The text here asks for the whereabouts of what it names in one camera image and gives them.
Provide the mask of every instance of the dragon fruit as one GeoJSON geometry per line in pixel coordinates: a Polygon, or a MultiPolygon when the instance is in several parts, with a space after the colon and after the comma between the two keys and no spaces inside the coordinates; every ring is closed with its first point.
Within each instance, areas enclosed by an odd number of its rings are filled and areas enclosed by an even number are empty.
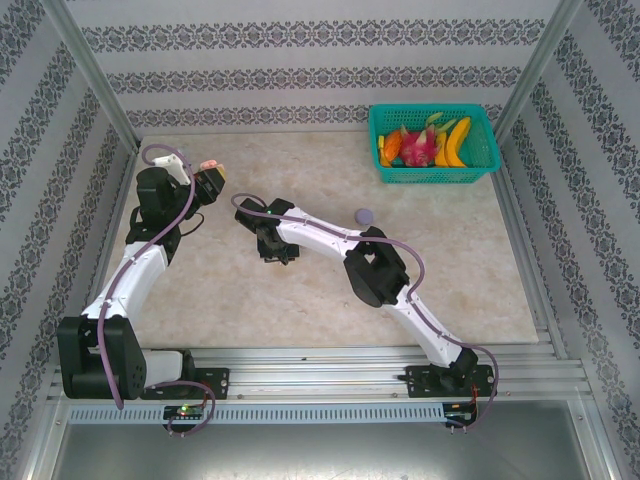
{"type": "Polygon", "coordinates": [[[408,132],[402,126],[402,148],[400,158],[407,167],[427,167],[436,158],[439,147],[436,145],[436,129],[430,125],[421,132],[408,132]]]}

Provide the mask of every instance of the teal plastic basket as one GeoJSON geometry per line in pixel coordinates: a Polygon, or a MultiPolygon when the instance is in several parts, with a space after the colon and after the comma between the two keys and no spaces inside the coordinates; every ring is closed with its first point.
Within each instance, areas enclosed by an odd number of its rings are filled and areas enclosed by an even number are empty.
{"type": "Polygon", "coordinates": [[[500,168],[500,150],[487,112],[480,105],[374,105],[369,110],[369,135],[373,164],[384,183],[473,183],[485,173],[495,172],[500,168]],[[467,168],[387,168],[380,165],[378,136],[386,136],[402,125],[409,131],[422,130],[427,117],[438,112],[443,112],[438,123],[445,123],[452,118],[471,117],[471,129],[458,152],[467,168]]]}

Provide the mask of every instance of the beige tabletop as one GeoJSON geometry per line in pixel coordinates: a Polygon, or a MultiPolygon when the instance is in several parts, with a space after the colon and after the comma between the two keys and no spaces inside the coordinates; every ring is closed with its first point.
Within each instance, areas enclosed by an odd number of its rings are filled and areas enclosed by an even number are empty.
{"type": "MultiPolygon", "coordinates": [[[[375,226],[416,249],[427,266],[422,300],[468,342],[529,343],[537,336],[491,179],[473,185],[385,185],[371,164],[368,134],[266,133],[146,137],[180,148],[194,164],[223,163],[218,201],[200,209],[204,225],[182,239],[134,328],[144,347],[414,345],[380,310],[351,291],[344,267],[301,249],[288,266],[263,263],[256,238],[236,223],[232,194],[280,197],[323,220],[375,226]]],[[[153,156],[164,155],[160,151],[153,156]]],[[[135,179],[111,256],[122,258],[135,179]]],[[[185,222],[182,231],[197,220],[185,222]]],[[[412,279],[418,268],[400,252],[412,279]]]]}

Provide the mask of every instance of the wire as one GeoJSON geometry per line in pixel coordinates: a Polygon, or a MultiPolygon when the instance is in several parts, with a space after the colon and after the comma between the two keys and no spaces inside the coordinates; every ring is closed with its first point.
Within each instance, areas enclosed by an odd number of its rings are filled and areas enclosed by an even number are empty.
{"type": "Polygon", "coordinates": [[[498,360],[496,359],[496,357],[493,355],[493,353],[491,353],[488,349],[486,349],[485,347],[482,347],[480,345],[473,345],[470,343],[466,343],[466,342],[462,342],[460,340],[456,340],[455,338],[451,338],[449,335],[446,335],[444,332],[441,332],[435,325],[433,325],[429,319],[422,313],[422,311],[415,305],[415,303],[412,301],[413,300],[413,293],[416,291],[416,289],[420,286],[420,284],[422,283],[422,281],[424,280],[425,274],[426,274],[426,267],[424,265],[424,262],[422,261],[422,258],[420,258],[420,255],[418,254],[418,252],[416,252],[413,248],[411,248],[409,245],[407,245],[406,243],[402,243],[398,240],[394,240],[392,238],[385,238],[385,237],[360,237],[360,236],[344,236],[342,233],[332,229],[331,227],[327,227],[326,225],[323,225],[321,223],[315,222],[313,220],[307,220],[307,219],[302,219],[302,218],[298,218],[298,217],[292,217],[289,215],[274,215],[271,213],[263,213],[263,212],[255,212],[253,210],[249,210],[248,208],[244,208],[243,206],[239,205],[238,202],[236,201],[237,198],[252,198],[254,200],[260,201],[260,203],[262,203],[263,207],[266,207],[267,204],[265,203],[264,200],[262,200],[260,197],[258,197],[257,195],[253,195],[251,193],[236,193],[235,195],[233,195],[231,197],[231,204],[238,210],[240,210],[243,213],[246,213],[248,215],[253,215],[255,217],[263,217],[263,218],[273,218],[276,220],[286,220],[288,222],[296,222],[296,223],[304,223],[306,225],[311,225],[312,227],[318,228],[320,230],[322,230],[323,232],[329,233],[331,235],[334,235],[336,237],[340,237],[346,241],[351,241],[351,242],[362,242],[362,241],[366,241],[366,242],[376,242],[376,243],[386,243],[388,245],[393,245],[395,247],[401,248],[404,251],[408,252],[418,263],[418,267],[420,268],[420,274],[418,275],[418,279],[416,280],[416,283],[408,290],[407,292],[407,299],[409,300],[409,304],[411,305],[411,307],[413,308],[413,310],[416,312],[416,314],[418,315],[418,317],[420,317],[420,319],[425,323],[425,325],[427,325],[427,327],[429,327],[429,329],[431,329],[432,332],[434,332],[436,335],[438,335],[441,338],[444,338],[446,341],[453,343],[454,345],[458,345],[459,347],[462,348],[469,348],[472,350],[478,350],[480,352],[483,352],[484,354],[486,354],[489,359],[491,360],[491,363],[493,363],[493,374],[494,374],[494,381],[493,381],[493,386],[491,388],[491,394],[489,395],[489,400],[487,401],[487,408],[484,409],[483,413],[481,416],[478,417],[478,419],[469,427],[467,427],[466,430],[471,430],[473,428],[476,428],[476,426],[479,424],[479,422],[486,417],[487,413],[489,412],[489,410],[491,409],[491,405],[493,404],[493,401],[496,397],[496,394],[498,393],[498,382],[500,381],[500,372],[499,372],[499,367],[498,367],[498,360]]]}
{"type": "Polygon", "coordinates": [[[202,224],[204,223],[204,215],[202,215],[200,212],[196,212],[196,215],[200,215],[200,221],[198,222],[198,225],[196,225],[195,227],[193,227],[191,230],[189,230],[187,233],[183,233],[181,236],[182,237],[186,237],[187,235],[191,235],[192,233],[194,233],[197,229],[199,229],[202,224]]]}
{"type": "Polygon", "coordinates": [[[209,386],[203,383],[190,382],[188,380],[176,380],[175,382],[158,383],[156,385],[153,385],[151,388],[177,387],[177,386],[197,387],[204,390],[205,396],[204,396],[204,402],[202,404],[203,409],[206,408],[206,405],[207,405],[207,395],[209,396],[209,398],[211,398],[211,410],[209,410],[209,413],[207,414],[206,418],[202,422],[200,422],[198,425],[193,427],[191,430],[188,430],[186,432],[176,432],[175,430],[171,429],[171,426],[173,425],[173,421],[179,417],[174,416],[169,419],[169,422],[167,423],[167,431],[169,432],[169,435],[173,436],[174,434],[177,434],[180,436],[180,438],[184,438],[202,430],[205,427],[205,425],[207,425],[211,421],[211,419],[213,418],[213,414],[215,413],[215,410],[216,410],[216,396],[213,393],[213,390],[211,390],[209,386]]]}

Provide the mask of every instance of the purple cable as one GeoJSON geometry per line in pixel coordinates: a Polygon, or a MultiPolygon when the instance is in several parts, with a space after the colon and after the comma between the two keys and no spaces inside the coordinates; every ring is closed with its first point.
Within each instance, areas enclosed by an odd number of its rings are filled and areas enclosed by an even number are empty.
{"type": "Polygon", "coordinates": [[[171,417],[169,419],[169,423],[167,423],[167,430],[169,431],[169,435],[173,436],[174,433],[179,433],[180,438],[184,438],[184,437],[188,437],[189,435],[193,435],[194,433],[202,430],[205,427],[205,425],[211,421],[211,419],[213,418],[213,414],[214,414],[214,412],[216,410],[216,396],[213,393],[213,390],[211,390],[211,388],[209,388],[204,383],[189,382],[187,380],[176,380],[175,382],[158,383],[156,385],[153,385],[153,388],[175,387],[175,386],[201,388],[202,390],[204,390],[205,394],[209,395],[209,398],[211,398],[211,410],[209,411],[209,414],[207,415],[207,417],[202,422],[200,422],[198,425],[193,427],[191,430],[189,430],[187,432],[180,432],[180,433],[179,432],[174,432],[171,429],[171,425],[173,425],[173,421],[176,418],[179,418],[179,417],[171,417]]]}
{"type": "Polygon", "coordinates": [[[133,263],[141,255],[143,255],[144,252],[149,250],[149,248],[151,248],[152,245],[154,245],[158,240],[160,240],[168,232],[170,232],[173,229],[173,227],[175,227],[182,221],[184,216],[189,211],[189,207],[191,206],[191,202],[193,201],[193,197],[195,196],[195,193],[196,193],[196,182],[193,176],[193,171],[191,170],[191,165],[189,165],[189,162],[187,162],[187,159],[182,155],[182,153],[180,153],[178,150],[176,150],[173,147],[170,147],[168,145],[163,145],[161,143],[154,143],[154,144],[148,145],[141,153],[142,161],[147,165],[154,165],[152,161],[147,160],[147,152],[153,148],[161,148],[163,150],[171,152],[180,159],[185,169],[187,170],[189,179],[191,180],[191,188],[189,190],[189,198],[187,199],[187,203],[185,204],[180,214],[176,217],[176,219],[173,222],[171,222],[169,225],[167,225],[167,227],[164,230],[162,230],[158,235],[156,235],[151,240],[149,240],[145,245],[143,245],[143,247],[140,250],[138,250],[133,255],[133,257],[131,257],[127,261],[127,263],[125,263],[122,266],[120,270],[118,270],[118,273],[116,273],[116,275],[113,277],[113,281],[111,282],[111,285],[109,285],[107,294],[105,295],[104,302],[102,303],[102,307],[100,308],[100,315],[98,316],[98,349],[100,350],[100,358],[102,359],[102,366],[104,367],[104,373],[107,376],[109,389],[111,390],[111,395],[113,396],[113,400],[116,402],[116,407],[118,407],[118,410],[122,410],[124,408],[124,402],[120,397],[118,385],[116,383],[115,377],[113,376],[113,370],[111,370],[111,363],[109,362],[109,355],[107,354],[107,349],[105,348],[105,343],[104,343],[104,321],[105,321],[105,317],[107,316],[107,310],[109,309],[109,301],[113,297],[113,292],[115,292],[118,286],[118,283],[120,283],[120,280],[122,279],[124,274],[127,272],[129,267],[131,267],[131,265],[133,265],[133,263]]]}
{"type": "Polygon", "coordinates": [[[482,412],[482,415],[480,415],[480,417],[478,417],[478,419],[473,424],[469,425],[466,430],[472,430],[473,428],[476,427],[476,425],[478,425],[480,420],[482,420],[486,416],[486,414],[489,412],[489,410],[491,409],[491,405],[493,404],[493,400],[495,399],[496,394],[498,393],[498,382],[500,381],[500,372],[499,372],[499,368],[498,368],[498,360],[493,355],[493,353],[491,353],[485,347],[481,347],[480,345],[472,345],[472,344],[466,343],[466,342],[461,342],[460,340],[456,340],[454,338],[449,337],[448,335],[445,335],[443,332],[438,330],[436,328],[436,326],[433,325],[429,321],[429,319],[427,317],[425,317],[424,314],[413,303],[413,299],[412,299],[413,292],[415,292],[417,290],[417,288],[420,286],[420,284],[424,280],[425,271],[426,271],[426,267],[424,265],[424,262],[422,261],[422,258],[420,258],[420,255],[418,254],[418,252],[416,252],[409,245],[407,245],[405,243],[402,243],[402,242],[400,242],[398,240],[394,240],[392,238],[384,238],[384,237],[366,237],[366,238],[363,238],[363,237],[353,237],[353,236],[346,236],[345,237],[342,233],[340,233],[340,232],[338,232],[336,230],[333,230],[332,228],[327,227],[325,225],[322,225],[320,223],[314,222],[313,220],[306,220],[305,221],[302,218],[291,217],[289,215],[273,215],[271,213],[254,212],[253,210],[249,210],[248,208],[244,208],[243,206],[239,205],[236,202],[236,198],[239,198],[239,197],[252,198],[252,199],[254,199],[256,201],[259,201],[264,207],[266,207],[267,204],[265,203],[264,200],[262,200],[257,195],[253,195],[251,193],[236,193],[235,195],[233,195],[231,197],[231,204],[236,209],[238,209],[241,212],[246,213],[248,215],[253,215],[255,217],[263,217],[263,218],[273,218],[273,219],[277,219],[277,220],[286,220],[286,221],[289,221],[289,222],[304,223],[305,225],[311,225],[312,227],[318,228],[318,229],[322,230],[323,232],[329,233],[329,234],[334,235],[336,237],[343,238],[344,240],[347,240],[347,241],[361,242],[361,241],[364,240],[364,241],[367,241],[367,242],[386,243],[388,245],[393,245],[395,247],[399,247],[399,248],[405,250],[406,252],[408,252],[409,254],[411,254],[411,256],[416,260],[416,262],[418,262],[418,267],[420,268],[420,274],[418,275],[418,280],[416,280],[416,283],[407,292],[407,299],[409,300],[409,304],[412,306],[412,308],[416,312],[416,314],[425,323],[425,325],[427,325],[427,327],[429,327],[431,329],[431,331],[434,332],[436,335],[444,338],[446,341],[451,342],[454,345],[458,345],[459,347],[469,348],[469,349],[473,349],[473,350],[479,350],[479,351],[485,353],[489,357],[489,359],[491,360],[491,363],[493,363],[494,381],[493,381],[493,385],[492,385],[492,388],[491,388],[491,394],[489,395],[489,400],[487,401],[487,408],[484,409],[484,411],[482,412]]]}

